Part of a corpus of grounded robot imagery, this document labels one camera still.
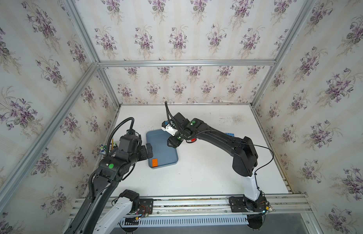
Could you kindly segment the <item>blue-grey plastic tray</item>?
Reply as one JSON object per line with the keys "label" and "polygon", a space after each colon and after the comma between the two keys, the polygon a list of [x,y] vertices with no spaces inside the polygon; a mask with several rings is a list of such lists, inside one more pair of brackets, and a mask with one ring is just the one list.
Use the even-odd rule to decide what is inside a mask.
{"label": "blue-grey plastic tray", "polygon": [[167,140],[171,135],[161,129],[149,131],[146,133],[146,143],[150,143],[153,147],[153,158],[148,159],[148,165],[151,167],[152,159],[158,159],[159,166],[152,168],[160,168],[174,165],[178,162],[176,148],[169,147]]}

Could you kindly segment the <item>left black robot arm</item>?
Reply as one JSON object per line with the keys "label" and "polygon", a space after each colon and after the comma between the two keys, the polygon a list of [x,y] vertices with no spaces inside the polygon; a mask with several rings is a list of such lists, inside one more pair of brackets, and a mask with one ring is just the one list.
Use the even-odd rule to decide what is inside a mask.
{"label": "left black robot arm", "polygon": [[137,162],[153,157],[150,143],[142,144],[141,136],[125,134],[118,147],[99,162],[88,180],[88,195],[66,234],[92,234],[111,194]]}

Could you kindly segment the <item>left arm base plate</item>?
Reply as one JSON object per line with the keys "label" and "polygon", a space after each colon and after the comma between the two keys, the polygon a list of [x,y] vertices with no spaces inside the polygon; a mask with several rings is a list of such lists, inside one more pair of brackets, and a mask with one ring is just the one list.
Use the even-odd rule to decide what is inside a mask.
{"label": "left arm base plate", "polygon": [[145,218],[153,213],[154,199],[139,199],[134,209],[125,217]]}

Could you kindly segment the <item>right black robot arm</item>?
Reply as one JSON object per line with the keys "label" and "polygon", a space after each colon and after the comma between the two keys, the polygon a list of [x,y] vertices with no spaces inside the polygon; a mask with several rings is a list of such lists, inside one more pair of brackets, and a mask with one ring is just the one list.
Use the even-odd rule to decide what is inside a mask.
{"label": "right black robot arm", "polygon": [[258,208],[265,204],[263,192],[258,188],[255,170],[258,166],[258,154],[253,141],[248,138],[239,138],[216,130],[200,119],[189,121],[181,113],[168,117],[161,124],[161,129],[171,136],[167,145],[177,148],[183,141],[194,143],[197,139],[206,141],[228,153],[232,158],[232,168],[243,177],[243,202]]}

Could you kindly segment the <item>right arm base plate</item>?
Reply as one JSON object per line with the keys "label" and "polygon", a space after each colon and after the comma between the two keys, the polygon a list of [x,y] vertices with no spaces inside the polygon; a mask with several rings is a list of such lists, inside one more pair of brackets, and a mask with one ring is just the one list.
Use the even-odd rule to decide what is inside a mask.
{"label": "right arm base plate", "polygon": [[270,209],[270,203],[265,196],[259,195],[257,200],[250,200],[247,197],[229,197],[231,212],[260,212],[266,213]]}

